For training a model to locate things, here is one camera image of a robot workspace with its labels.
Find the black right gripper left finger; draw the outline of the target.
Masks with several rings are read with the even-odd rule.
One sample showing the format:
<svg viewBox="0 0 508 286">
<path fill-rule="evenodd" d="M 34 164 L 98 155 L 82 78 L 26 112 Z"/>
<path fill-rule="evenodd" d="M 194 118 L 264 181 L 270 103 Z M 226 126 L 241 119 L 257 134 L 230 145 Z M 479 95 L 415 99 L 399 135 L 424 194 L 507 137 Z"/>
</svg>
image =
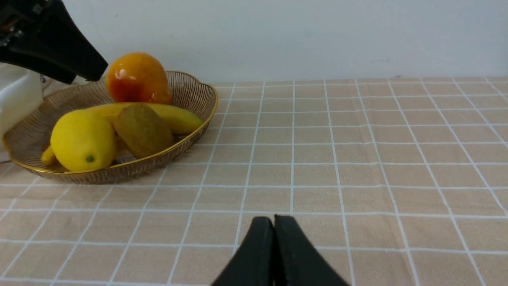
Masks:
<svg viewBox="0 0 508 286">
<path fill-rule="evenodd" d="M 272 286 L 274 229 L 264 216 L 252 219 L 243 242 L 213 286 Z"/>
</svg>

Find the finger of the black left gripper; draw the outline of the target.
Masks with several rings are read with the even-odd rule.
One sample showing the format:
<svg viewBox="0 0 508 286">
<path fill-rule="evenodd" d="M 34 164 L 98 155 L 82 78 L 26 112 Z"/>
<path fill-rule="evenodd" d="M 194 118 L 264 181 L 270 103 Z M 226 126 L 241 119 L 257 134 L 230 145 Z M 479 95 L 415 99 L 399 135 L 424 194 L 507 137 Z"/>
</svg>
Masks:
<svg viewBox="0 0 508 286">
<path fill-rule="evenodd" d="M 108 63 L 81 33 L 61 0 L 0 2 L 0 61 L 71 84 L 99 81 Z"/>
</svg>

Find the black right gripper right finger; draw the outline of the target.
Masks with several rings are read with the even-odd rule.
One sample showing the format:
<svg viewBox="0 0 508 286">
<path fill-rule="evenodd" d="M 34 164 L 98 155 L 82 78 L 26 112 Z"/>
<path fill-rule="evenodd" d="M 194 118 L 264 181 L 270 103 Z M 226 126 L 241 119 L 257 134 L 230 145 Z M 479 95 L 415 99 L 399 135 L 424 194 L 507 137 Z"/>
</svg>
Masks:
<svg viewBox="0 0 508 286">
<path fill-rule="evenodd" d="M 275 215 L 276 286 L 348 286 L 314 248 L 292 216 Z"/>
</svg>

